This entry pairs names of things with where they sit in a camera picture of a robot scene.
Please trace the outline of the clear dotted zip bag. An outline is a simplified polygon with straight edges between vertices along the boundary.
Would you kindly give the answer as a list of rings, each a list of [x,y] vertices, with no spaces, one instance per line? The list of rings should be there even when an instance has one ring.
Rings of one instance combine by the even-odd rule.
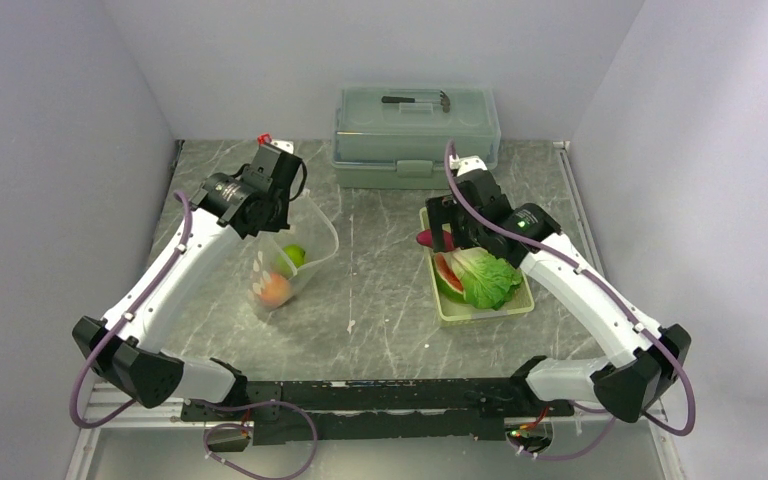
[[[261,311],[278,309],[297,297],[339,248],[333,223],[308,189],[290,203],[288,221],[287,229],[256,237],[247,295]]]

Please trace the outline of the green apple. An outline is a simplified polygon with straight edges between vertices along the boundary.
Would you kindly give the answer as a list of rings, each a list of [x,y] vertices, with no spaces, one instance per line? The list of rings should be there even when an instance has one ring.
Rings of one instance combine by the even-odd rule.
[[[281,255],[275,257],[272,268],[277,274],[292,278],[305,263],[306,250],[300,245],[289,244],[282,249]]]

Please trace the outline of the orange peach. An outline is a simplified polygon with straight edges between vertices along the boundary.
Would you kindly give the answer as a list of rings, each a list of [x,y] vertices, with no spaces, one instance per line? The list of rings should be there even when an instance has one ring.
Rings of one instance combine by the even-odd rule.
[[[268,309],[275,309],[286,303],[293,294],[290,282],[276,272],[265,273],[253,285],[253,292],[258,302]]]

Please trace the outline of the green cabbage leaf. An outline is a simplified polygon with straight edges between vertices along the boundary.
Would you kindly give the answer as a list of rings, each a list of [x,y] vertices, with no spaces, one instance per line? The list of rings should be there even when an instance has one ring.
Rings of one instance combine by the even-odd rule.
[[[474,308],[499,310],[524,284],[520,270],[482,248],[459,249],[448,255],[464,287],[466,303]]]

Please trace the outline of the watermelon slice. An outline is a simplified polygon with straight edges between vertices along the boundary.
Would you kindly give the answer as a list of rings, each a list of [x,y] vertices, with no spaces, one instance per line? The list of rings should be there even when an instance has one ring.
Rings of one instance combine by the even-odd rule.
[[[465,290],[452,269],[453,261],[447,253],[435,253],[432,267],[438,292],[450,301],[466,304]]]

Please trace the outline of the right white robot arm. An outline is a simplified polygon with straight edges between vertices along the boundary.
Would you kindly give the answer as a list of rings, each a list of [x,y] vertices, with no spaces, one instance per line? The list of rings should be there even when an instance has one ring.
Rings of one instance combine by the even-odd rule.
[[[602,349],[590,360],[535,357],[511,388],[517,411],[534,415],[549,401],[597,403],[633,423],[675,383],[695,395],[684,370],[691,338],[680,325],[663,327],[624,299],[577,251],[542,207],[512,208],[487,170],[460,173],[455,191],[425,202],[427,229],[418,240],[432,249],[441,292],[478,310],[502,310],[528,280],[548,290]]]

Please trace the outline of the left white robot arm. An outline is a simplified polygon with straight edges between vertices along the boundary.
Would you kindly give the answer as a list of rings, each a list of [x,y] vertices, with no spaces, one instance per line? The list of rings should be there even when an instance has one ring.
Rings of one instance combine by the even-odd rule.
[[[183,220],[160,256],[101,319],[84,316],[73,328],[85,363],[71,398],[94,372],[146,408],[194,399],[221,419],[239,417],[248,402],[244,374],[220,360],[184,359],[164,348],[182,306],[232,250],[248,237],[288,228],[289,205],[300,195],[292,185],[306,176],[293,143],[273,140],[235,173],[207,177],[194,195],[176,192]]]

